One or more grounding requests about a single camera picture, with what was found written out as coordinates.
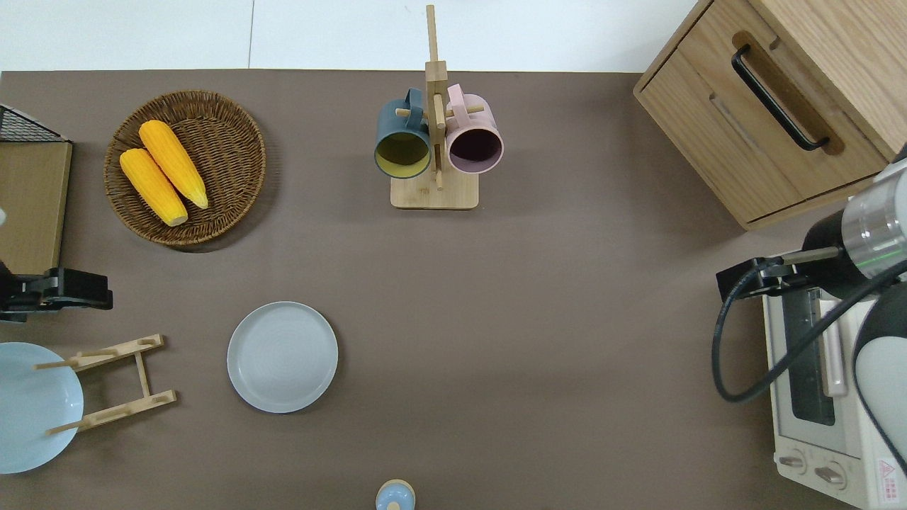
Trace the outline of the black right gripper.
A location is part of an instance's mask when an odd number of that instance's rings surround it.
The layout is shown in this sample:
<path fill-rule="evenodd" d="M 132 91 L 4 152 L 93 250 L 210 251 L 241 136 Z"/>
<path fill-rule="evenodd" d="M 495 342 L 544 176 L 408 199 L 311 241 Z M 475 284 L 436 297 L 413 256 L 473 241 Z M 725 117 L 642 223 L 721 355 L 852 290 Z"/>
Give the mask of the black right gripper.
<path fill-rule="evenodd" d="M 845 210 L 819 220 L 808 230 L 799 251 L 746 259 L 716 274 L 722 300 L 748 272 L 738 298 L 780 296 L 800 288 L 820 290 L 842 300 L 871 281 L 870 268 L 880 252 L 880 220 Z"/>

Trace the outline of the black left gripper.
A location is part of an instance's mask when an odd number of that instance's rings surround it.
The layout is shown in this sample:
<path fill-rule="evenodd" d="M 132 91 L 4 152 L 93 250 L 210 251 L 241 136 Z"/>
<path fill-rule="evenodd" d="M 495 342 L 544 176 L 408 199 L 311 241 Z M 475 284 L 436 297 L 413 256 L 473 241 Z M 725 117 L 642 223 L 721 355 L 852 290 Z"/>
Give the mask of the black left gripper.
<path fill-rule="evenodd" d="M 113 291 L 109 290 L 109 278 L 89 273 L 90 298 L 65 290 L 62 268 L 52 268 L 42 275 L 15 274 L 9 268 L 2 268 L 1 275 L 1 320 L 2 322 L 25 323 L 29 316 L 51 313 L 78 307 L 78 309 L 113 309 Z"/>

